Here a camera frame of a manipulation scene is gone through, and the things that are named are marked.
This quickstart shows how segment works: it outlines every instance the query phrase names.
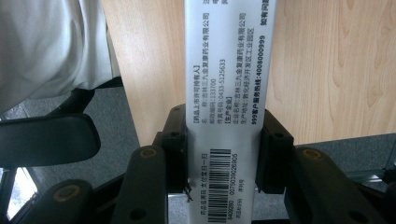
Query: wooden surface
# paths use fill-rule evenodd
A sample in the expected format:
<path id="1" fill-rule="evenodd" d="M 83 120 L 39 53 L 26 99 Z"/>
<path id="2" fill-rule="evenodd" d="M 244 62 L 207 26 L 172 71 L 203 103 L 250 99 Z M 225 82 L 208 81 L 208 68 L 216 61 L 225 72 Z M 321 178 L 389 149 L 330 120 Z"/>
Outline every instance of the wooden surface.
<path id="1" fill-rule="evenodd" d="M 103 0 L 140 144 L 185 103 L 182 0 Z M 279 0 L 267 108 L 296 144 L 396 133 L 396 0 Z"/>

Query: screw hole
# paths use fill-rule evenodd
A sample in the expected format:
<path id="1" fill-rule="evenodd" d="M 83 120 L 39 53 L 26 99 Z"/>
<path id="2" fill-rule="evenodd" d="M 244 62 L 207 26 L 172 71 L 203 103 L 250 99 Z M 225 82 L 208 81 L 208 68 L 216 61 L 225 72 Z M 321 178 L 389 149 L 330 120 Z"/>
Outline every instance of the screw hole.
<path id="1" fill-rule="evenodd" d="M 138 221 L 146 216 L 146 211 L 144 209 L 136 208 L 131 212 L 130 218 L 133 221 Z"/>
<path id="2" fill-rule="evenodd" d="M 145 159 L 155 157 L 156 155 L 157 151 L 154 148 L 145 148 L 140 151 L 140 156 Z"/>
<path id="3" fill-rule="evenodd" d="M 322 158 L 322 155 L 313 149 L 305 149 L 303 154 L 309 159 L 319 160 Z"/>
<path id="4" fill-rule="evenodd" d="M 52 196 L 53 200 L 58 203 L 67 202 L 78 196 L 80 187 L 78 185 L 67 185 L 58 189 Z"/>
<path id="5" fill-rule="evenodd" d="M 349 216 L 359 223 L 367 223 L 369 221 L 364 214 L 357 211 L 349 211 Z"/>
<path id="6" fill-rule="evenodd" d="M 274 133 L 275 137 L 284 137 L 285 135 L 283 135 L 283 133 Z"/>

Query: label strip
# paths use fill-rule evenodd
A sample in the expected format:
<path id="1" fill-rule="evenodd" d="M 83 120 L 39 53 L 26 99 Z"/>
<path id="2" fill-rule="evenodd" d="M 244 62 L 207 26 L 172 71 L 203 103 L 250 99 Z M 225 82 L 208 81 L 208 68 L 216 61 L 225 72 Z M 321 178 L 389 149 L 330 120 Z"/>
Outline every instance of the label strip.
<path id="1" fill-rule="evenodd" d="M 189 223 L 250 223 L 275 0 L 185 0 Z"/>

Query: white cloth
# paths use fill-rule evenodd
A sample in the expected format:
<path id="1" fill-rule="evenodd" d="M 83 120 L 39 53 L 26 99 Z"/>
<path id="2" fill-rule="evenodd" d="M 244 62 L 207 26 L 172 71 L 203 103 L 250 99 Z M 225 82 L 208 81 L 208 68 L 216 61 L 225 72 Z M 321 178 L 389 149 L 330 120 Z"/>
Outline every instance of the white cloth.
<path id="1" fill-rule="evenodd" d="M 111 78 L 100 0 L 0 0 L 0 113 Z"/>

